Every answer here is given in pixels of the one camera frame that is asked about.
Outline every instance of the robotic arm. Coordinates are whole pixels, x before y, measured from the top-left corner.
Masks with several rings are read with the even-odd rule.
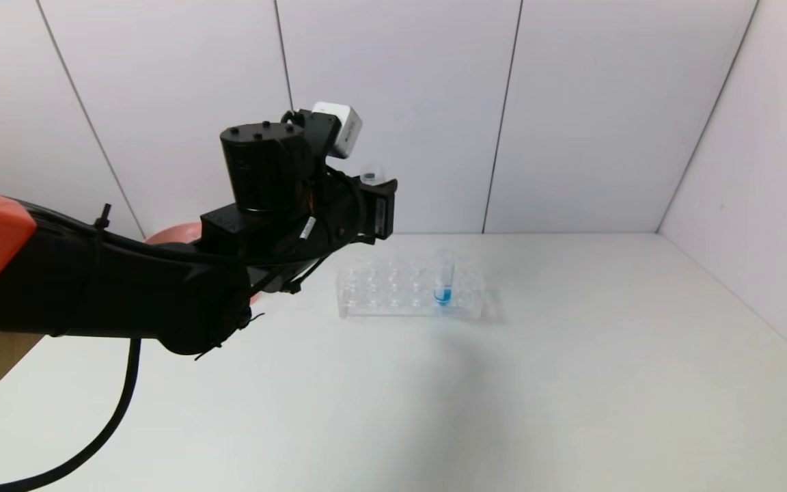
[[[182,355],[221,346],[254,293],[299,292],[328,255],[393,231],[396,180],[368,186],[326,165],[361,122],[318,103],[221,133],[235,203],[201,216],[194,243],[149,246],[0,197],[0,331],[152,338]]]

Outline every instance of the white wall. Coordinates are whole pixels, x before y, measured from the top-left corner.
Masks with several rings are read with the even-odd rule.
[[[525,0],[485,230],[654,232],[755,0]]]
[[[41,0],[146,234],[232,203],[219,134],[290,109],[273,0]]]
[[[141,238],[34,2],[0,0],[0,194]]]
[[[787,0],[762,0],[661,227],[787,339]]]
[[[352,105],[403,232],[481,232],[519,0],[279,0],[294,106]]]

